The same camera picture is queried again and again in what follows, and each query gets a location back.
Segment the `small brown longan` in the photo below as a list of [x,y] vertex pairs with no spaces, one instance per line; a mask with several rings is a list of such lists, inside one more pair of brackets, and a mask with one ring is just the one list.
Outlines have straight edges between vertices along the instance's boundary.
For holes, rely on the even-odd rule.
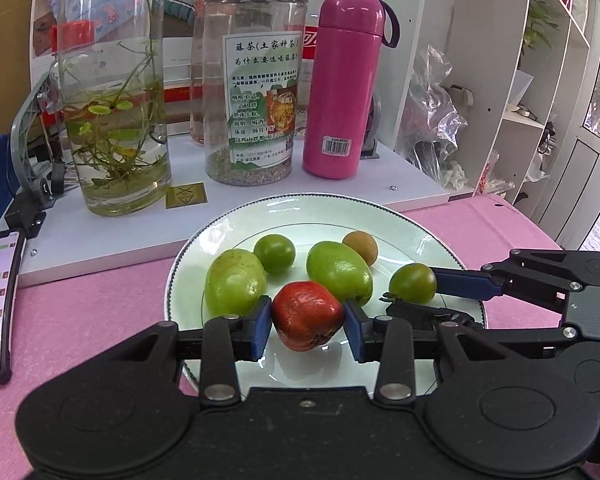
[[378,258],[376,240],[363,231],[352,231],[342,239],[342,244],[353,249],[368,266],[372,266]]

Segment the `white shelf unit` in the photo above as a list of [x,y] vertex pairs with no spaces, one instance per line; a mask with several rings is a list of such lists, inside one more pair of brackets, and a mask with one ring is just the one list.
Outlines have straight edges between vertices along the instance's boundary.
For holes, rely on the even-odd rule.
[[400,0],[414,58],[452,64],[443,87],[467,120],[453,198],[494,193],[576,248],[600,216],[600,0]]

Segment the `white raised platform board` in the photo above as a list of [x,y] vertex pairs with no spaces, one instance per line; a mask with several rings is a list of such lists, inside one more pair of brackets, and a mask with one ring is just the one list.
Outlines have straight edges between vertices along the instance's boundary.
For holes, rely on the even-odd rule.
[[382,146],[375,159],[364,159],[348,180],[325,180],[301,168],[302,147],[294,148],[289,177],[261,186],[230,186],[210,179],[204,150],[189,136],[169,140],[172,180],[176,185],[201,183],[203,204],[170,209],[164,200],[134,214],[101,217],[89,212],[82,194],[72,190],[46,212],[41,231],[29,240],[19,284],[29,287],[155,261],[176,255],[203,226],[243,204],[260,198],[326,193],[378,203],[397,211],[444,204],[450,194],[401,156]]

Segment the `gold label plate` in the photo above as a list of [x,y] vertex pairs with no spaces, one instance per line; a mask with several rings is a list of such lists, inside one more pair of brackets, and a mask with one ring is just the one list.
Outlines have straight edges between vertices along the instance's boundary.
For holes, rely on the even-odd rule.
[[166,190],[166,209],[200,205],[207,202],[204,182],[172,185]]

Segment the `glass vase with plant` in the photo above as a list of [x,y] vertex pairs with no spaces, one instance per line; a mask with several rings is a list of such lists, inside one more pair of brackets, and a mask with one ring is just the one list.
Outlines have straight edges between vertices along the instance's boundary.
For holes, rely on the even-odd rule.
[[87,209],[132,214],[171,182],[163,89],[163,0],[57,0],[57,24],[95,23],[58,54],[62,117]]

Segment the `small dark green fruit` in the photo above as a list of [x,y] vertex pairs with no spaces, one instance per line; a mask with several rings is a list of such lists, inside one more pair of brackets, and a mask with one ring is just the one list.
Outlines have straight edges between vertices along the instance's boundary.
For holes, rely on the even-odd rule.
[[260,260],[264,270],[272,275],[286,273],[296,260],[294,243],[280,234],[261,237],[254,245],[253,253]]

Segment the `clear jar with label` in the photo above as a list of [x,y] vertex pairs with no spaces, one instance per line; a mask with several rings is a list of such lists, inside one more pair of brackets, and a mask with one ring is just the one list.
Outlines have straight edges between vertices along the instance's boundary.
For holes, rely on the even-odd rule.
[[308,0],[204,0],[206,171],[256,186],[291,172]]

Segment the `pink floral table cloth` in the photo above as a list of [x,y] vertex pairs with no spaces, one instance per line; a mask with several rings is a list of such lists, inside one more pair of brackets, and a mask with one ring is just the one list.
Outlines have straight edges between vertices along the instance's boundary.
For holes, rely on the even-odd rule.
[[[493,195],[454,200],[408,214],[443,240],[469,269],[501,261],[513,248],[556,243]],[[0,479],[30,469],[14,429],[21,400],[65,370],[163,318],[171,259],[19,289],[12,321],[12,379],[0,386]]]

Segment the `large green jujube fruit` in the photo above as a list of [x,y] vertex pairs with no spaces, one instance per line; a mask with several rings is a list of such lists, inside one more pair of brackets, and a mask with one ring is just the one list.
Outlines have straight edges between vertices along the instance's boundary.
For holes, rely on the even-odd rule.
[[257,256],[233,248],[211,263],[204,283],[204,300],[212,316],[247,316],[266,293],[266,272]]

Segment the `white plate blue rim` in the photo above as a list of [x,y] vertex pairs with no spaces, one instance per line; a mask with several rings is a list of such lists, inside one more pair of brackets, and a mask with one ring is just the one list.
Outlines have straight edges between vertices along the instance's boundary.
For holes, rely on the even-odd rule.
[[[306,255],[323,240],[339,242],[352,231],[364,231],[377,242],[379,256],[370,269],[374,293],[365,313],[373,318],[387,309],[381,296],[390,278],[407,263],[459,269],[463,263],[441,240],[417,222],[390,209],[354,198],[324,194],[270,197],[236,208],[200,229],[176,257],[164,293],[166,319],[180,330],[201,328],[212,317],[204,301],[204,279],[212,261],[227,249],[251,250],[262,236],[282,234],[297,251],[288,274],[268,280],[268,296],[286,283],[304,281]],[[252,387],[375,387],[378,363],[353,359],[343,332],[309,352],[293,352],[276,334],[268,338],[257,362],[236,365],[243,392]]]

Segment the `small green lime fruit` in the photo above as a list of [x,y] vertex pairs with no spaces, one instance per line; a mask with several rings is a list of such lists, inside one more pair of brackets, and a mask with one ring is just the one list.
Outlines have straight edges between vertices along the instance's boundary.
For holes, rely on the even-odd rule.
[[393,273],[388,294],[393,300],[429,304],[437,293],[434,271],[422,263],[409,263]]

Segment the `red wax apple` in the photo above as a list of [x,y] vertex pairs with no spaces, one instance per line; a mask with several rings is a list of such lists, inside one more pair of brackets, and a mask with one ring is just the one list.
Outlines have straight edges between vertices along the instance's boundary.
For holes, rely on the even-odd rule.
[[289,283],[276,294],[271,316],[282,343],[291,351],[307,352],[329,342],[346,315],[323,285],[303,281]]

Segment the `crumpled clear plastic bag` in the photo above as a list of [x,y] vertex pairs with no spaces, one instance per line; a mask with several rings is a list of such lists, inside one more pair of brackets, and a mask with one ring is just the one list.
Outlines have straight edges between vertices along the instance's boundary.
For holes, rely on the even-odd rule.
[[460,191],[468,179],[452,156],[468,122],[443,87],[451,72],[452,64],[430,44],[416,54],[394,150],[442,188]]

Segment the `pink thermos bottle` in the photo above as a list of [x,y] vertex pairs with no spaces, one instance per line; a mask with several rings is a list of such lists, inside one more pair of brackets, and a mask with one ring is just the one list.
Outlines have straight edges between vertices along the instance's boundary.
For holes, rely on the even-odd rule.
[[330,180],[353,177],[365,138],[382,47],[400,23],[382,0],[325,0],[321,6],[302,167]]

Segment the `red cap plastic bottle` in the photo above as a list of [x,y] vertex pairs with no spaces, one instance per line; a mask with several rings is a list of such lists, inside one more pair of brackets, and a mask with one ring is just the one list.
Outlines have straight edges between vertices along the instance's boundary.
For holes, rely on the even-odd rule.
[[53,63],[48,70],[50,80],[50,102],[55,112],[61,111],[61,95],[59,82],[58,54],[66,54],[73,50],[90,46],[95,41],[95,23],[91,20],[79,20],[56,24],[50,31],[52,40]]

